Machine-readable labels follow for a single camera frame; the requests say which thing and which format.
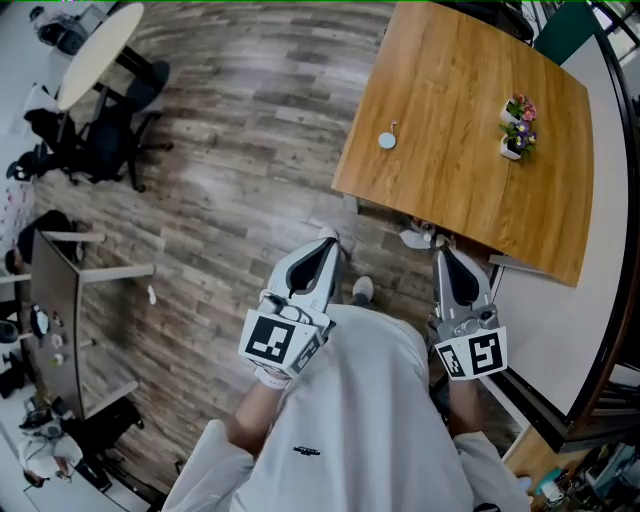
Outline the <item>person's left forearm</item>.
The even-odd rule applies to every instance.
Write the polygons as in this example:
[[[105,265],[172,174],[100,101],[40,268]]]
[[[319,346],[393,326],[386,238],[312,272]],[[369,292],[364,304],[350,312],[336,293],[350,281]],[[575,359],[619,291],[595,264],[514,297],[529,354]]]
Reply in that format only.
[[[278,415],[283,389],[256,381],[240,401],[227,426],[229,442],[257,457]]]

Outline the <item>person's right forearm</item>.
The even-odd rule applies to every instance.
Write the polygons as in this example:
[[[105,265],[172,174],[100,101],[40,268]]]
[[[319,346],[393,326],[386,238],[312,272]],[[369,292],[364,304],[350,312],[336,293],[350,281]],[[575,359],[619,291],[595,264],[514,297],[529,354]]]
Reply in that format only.
[[[475,380],[450,381],[449,402],[452,437],[482,430],[482,408]]]

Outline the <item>black office chair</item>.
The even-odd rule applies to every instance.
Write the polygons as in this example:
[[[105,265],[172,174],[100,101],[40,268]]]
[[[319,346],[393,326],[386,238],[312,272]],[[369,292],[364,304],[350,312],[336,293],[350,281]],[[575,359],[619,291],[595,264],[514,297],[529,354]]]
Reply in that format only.
[[[143,193],[146,186],[138,181],[137,157],[148,151],[169,152],[174,148],[172,142],[142,142],[150,123],[159,120],[162,113],[151,111],[138,128],[133,129],[135,111],[132,99],[121,96],[100,82],[94,85],[94,89],[99,93],[94,116],[78,134],[79,140],[68,153],[63,168],[68,171],[73,184],[78,183],[75,174],[82,174],[90,183],[97,184],[102,181],[119,182],[122,179],[121,168],[126,165],[132,188]]]
[[[132,426],[143,429],[144,422],[135,405],[125,397],[84,420],[61,421],[62,430],[78,444],[84,457],[113,448]]]

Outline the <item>gray desk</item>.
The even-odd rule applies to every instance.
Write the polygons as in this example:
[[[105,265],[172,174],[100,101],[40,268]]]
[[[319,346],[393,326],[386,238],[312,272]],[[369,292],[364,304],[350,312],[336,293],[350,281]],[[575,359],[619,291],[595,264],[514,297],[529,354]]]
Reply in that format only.
[[[81,269],[56,246],[58,242],[101,243],[102,233],[40,232],[34,235],[30,292],[33,304],[44,313],[49,324],[41,338],[27,342],[37,382],[47,396],[59,398],[81,420],[91,417],[138,387],[131,380],[87,408],[82,398],[79,351],[81,345],[81,306],[86,285],[141,278],[155,273],[152,263],[100,269]]]

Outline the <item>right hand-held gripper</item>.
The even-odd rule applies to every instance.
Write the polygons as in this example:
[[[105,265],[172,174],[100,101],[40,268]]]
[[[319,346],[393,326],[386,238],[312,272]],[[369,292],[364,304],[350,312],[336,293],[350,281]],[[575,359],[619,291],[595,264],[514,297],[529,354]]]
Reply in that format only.
[[[501,327],[486,272],[465,253],[436,251],[438,307],[430,321],[433,345],[451,380],[472,380],[507,367],[506,328]]]

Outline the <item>green partition panel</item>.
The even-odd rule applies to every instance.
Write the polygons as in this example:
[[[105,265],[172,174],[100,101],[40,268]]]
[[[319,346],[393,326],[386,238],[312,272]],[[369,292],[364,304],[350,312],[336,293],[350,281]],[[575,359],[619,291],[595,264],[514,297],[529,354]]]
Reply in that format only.
[[[600,25],[586,2],[565,2],[549,18],[533,47],[561,66],[599,30]]]

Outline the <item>person's left white shoe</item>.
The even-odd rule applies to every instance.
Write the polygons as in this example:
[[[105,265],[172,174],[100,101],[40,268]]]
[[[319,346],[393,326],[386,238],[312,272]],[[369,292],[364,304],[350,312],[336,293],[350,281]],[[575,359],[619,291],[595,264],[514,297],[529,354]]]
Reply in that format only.
[[[337,245],[339,246],[341,253],[344,257],[344,259],[346,261],[350,261],[351,260],[351,255],[347,252],[346,248],[342,245],[342,242],[340,241],[340,236],[339,234],[331,227],[329,226],[323,226],[320,228],[320,231],[318,233],[318,237],[319,238],[333,238],[336,240]]]

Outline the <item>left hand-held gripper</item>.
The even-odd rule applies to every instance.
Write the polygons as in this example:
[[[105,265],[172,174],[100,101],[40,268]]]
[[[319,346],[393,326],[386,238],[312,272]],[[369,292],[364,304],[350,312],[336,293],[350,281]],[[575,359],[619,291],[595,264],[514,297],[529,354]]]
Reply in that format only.
[[[247,311],[239,355],[265,370],[298,377],[334,327],[324,311],[339,259],[337,239],[319,238],[277,262],[267,285],[276,295],[266,294],[258,309]]]

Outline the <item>white wristband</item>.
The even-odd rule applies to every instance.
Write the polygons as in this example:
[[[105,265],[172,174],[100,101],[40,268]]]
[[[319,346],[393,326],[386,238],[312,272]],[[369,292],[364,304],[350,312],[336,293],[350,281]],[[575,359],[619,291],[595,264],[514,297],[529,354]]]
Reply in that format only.
[[[290,383],[288,376],[272,374],[260,366],[255,369],[254,375],[264,386],[274,390],[284,390]]]

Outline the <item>person's white shirt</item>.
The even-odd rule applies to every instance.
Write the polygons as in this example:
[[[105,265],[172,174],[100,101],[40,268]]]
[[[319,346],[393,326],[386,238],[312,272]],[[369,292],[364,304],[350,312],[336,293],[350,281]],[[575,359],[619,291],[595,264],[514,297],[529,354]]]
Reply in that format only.
[[[257,457],[208,423],[162,512],[529,512],[481,431],[452,437],[408,323],[333,304],[328,342],[290,380]]]

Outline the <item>cluttered wooden table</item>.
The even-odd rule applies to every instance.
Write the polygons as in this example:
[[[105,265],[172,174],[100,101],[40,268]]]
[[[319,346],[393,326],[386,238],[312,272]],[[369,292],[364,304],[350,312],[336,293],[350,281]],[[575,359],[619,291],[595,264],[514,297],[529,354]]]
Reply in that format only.
[[[566,464],[563,456],[555,453],[532,426],[517,436],[502,460],[517,477],[529,477],[533,482]]]

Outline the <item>pink flowers in white pot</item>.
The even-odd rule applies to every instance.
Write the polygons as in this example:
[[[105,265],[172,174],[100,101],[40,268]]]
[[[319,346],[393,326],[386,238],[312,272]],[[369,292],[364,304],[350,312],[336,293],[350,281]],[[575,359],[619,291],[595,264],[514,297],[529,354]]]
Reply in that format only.
[[[537,117],[535,104],[527,96],[513,94],[505,103],[500,118],[505,123],[532,122]]]

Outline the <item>black chair with bag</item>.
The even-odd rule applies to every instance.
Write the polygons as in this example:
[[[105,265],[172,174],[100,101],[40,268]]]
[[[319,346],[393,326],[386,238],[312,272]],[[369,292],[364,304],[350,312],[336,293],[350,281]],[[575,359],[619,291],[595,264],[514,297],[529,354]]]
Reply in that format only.
[[[27,111],[24,120],[40,141],[9,165],[6,177],[27,182],[52,170],[69,172],[70,160],[77,145],[73,119],[67,113],[38,108]]]

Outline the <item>round beige table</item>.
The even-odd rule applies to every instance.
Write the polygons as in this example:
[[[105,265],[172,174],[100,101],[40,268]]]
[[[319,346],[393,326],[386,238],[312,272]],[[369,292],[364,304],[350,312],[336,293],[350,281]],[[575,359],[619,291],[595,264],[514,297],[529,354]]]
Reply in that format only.
[[[150,62],[129,46],[143,14],[142,3],[128,2],[87,38],[62,78],[56,97],[59,110],[70,110],[91,90],[132,111],[144,109],[158,97],[169,79],[170,65],[164,60]],[[124,94],[101,81],[114,64],[133,75]]]

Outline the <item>purple flowers in white pot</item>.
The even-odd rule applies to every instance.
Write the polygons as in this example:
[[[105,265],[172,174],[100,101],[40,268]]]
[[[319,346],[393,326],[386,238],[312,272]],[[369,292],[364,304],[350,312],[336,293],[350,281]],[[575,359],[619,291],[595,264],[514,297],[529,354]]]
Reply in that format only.
[[[537,134],[525,120],[500,125],[502,139],[500,154],[512,161],[532,153],[537,146]]]

